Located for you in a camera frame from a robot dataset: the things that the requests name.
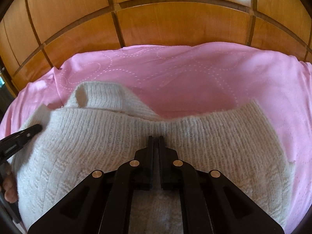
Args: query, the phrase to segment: ribbed knit texture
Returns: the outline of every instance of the ribbed knit texture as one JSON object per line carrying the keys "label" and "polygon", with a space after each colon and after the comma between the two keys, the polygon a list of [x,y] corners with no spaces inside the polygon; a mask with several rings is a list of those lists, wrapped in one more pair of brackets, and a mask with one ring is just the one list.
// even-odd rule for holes
{"label": "ribbed knit texture", "polygon": [[[61,109],[41,106],[21,129],[43,131],[18,154],[19,209],[28,229],[93,170],[113,171],[163,135],[167,147],[197,170],[218,169],[286,225],[292,165],[255,102],[226,112],[163,120],[128,89],[114,83],[80,84]],[[179,195],[134,194],[129,233],[183,233]]]}

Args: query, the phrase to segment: black clip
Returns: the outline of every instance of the black clip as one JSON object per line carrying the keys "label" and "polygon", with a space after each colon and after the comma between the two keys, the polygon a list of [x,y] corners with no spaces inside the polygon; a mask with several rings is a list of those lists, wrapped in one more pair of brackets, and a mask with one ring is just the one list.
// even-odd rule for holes
{"label": "black clip", "polygon": [[3,164],[11,156],[20,151],[25,146],[25,144],[28,141],[30,141],[41,130],[42,126],[40,124],[36,124],[25,130],[11,134],[0,141],[0,187],[1,187],[0,202],[1,205],[7,211],[7,214],[10,216],[12,220],[15,221],[15,223],[19,223],[21,221],[21,216],[18,211],[18,203],[15,202],[13,204],[9,204],[4,199],[4,189],[2,187],[2,183],[5,179],[6,173]]}

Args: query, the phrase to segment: pink fabric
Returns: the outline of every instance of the pink fabric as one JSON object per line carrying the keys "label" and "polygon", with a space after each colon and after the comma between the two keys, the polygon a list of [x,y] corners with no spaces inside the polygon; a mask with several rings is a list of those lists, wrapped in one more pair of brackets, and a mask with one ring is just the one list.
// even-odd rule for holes
{"label": "pink fabric", "polygon": [[312,66],[293,56],[233,43],[133,46],[76,54],[29,83],[11,104],[0,138],[16,132],[41,104],[61,107],[83,81],[113,81],[163,117],[228,110],[254,98],[271,120],[290,162],[294,190],[286,233],[312,203]]}

